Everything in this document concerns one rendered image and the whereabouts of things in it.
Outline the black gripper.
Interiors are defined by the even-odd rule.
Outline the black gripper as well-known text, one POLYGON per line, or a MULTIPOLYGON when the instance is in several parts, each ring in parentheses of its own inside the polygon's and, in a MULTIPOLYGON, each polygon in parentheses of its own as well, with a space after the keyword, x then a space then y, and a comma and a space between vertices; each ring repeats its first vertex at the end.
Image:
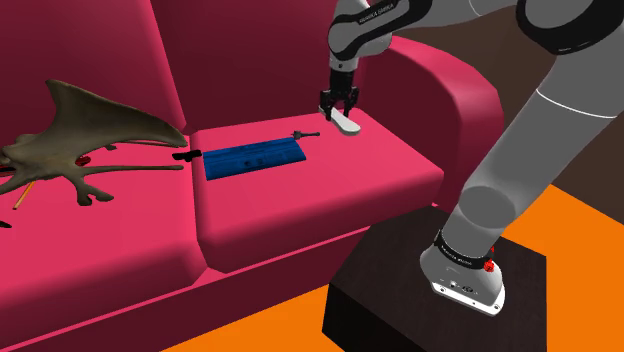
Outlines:
POLYGON ((323 113, 327 120, 332 119, 332 109, 336 104, 334 96, 344 96, 343 115, 348 116, 359 98, 359 88, 353 86, 354 72, 330 70, 329 90, 320 92, 319 111, 323 113))

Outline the white remote control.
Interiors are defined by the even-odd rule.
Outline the white remote control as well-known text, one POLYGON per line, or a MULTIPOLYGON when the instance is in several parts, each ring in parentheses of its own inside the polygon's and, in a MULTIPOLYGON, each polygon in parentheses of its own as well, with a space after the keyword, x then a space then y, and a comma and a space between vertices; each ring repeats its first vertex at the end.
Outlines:
POLYGON ((335 107, 331 109, 330 113, 326 113, 321 107, 318 107, 318 111, 324 117, 329 117, 330 122, 332 122, 344 135, 354 136, 358 135, 361 131, 361 126, 359 124, 346 117, 335 107))

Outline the blue flat box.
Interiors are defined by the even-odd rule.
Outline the blue flat box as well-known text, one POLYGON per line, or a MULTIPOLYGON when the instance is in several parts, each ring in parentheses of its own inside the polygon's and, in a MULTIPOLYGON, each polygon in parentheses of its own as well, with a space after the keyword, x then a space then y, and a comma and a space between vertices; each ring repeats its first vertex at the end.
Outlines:
POLYGON ((293 137, 240 145, 203 153, 207 180, 305 161, 306 156, 293 137))

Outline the pink sofa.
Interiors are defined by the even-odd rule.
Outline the pink sofa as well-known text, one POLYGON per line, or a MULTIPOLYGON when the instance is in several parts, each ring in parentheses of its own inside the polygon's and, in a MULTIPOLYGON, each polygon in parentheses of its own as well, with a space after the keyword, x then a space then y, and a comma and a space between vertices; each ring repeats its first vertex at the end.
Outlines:
POLYGON ((0 0, 0 147, 45 129, 58 79, 213 150, 304 137, 306 160, 218 180, 168 148, 121 144, 78 205, 39 181, 0 195, 0 352, 152 352, 324 285, 372 224, 438 204, 498 137, 496 89, 394 38, 364 59, 347 136, 317 110, 336 0, 0 0))

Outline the dark robot stand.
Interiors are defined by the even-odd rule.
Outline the dark robot stand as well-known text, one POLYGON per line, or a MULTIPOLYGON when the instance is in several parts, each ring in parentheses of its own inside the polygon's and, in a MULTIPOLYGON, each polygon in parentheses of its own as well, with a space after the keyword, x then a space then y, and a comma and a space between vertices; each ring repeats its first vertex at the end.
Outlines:
POLYGON ((506 299, 488 317, 435 293, 420 269, 446 219, 429 206, 371 226, 329 284, 323 333, 345 352, 547 352, 545 256, 496 242, 506 299))

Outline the olive winged creature figure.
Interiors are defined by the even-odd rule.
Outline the olive winged creature figure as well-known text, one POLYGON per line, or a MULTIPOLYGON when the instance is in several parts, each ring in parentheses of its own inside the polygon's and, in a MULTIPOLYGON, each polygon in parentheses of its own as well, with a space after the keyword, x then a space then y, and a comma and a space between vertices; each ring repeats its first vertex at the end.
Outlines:
POLYGON ((116 171, 138 171, 138 166, 81 167, 78 158, 115 143, 149 141, 158 146, 182 148, 184 135, 164 120, 59 80, 46 81, 56 107, 50 126, 38 134, 23 134, 0 148, 0 165, 14 170, 0 184, 0 195, 33 181, 63 177, 76 189, 77 203, 108 202, 113 196, 87 184, 84 177, 116 171))

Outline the orange pencil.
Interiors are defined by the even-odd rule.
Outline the orange pencil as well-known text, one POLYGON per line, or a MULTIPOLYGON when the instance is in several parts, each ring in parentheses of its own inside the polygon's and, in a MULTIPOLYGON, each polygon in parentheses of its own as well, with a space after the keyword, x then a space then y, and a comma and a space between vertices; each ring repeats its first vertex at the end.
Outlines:
POLYGON ((32 181, 32 182, 30 182, 30 183, 28 183, 26 185, 26 187, 23 190, 22 194, 20 195, 20 197, 17 199, 17 201, 13 205, 13 207, 12 207, 13 210, 18 210, 19 209, 19 207, 24 202, 24 200, 27 197, 27 195, 29 194, 29 192, 32 190, 34 184, 35 184, 35 181, 32 181))

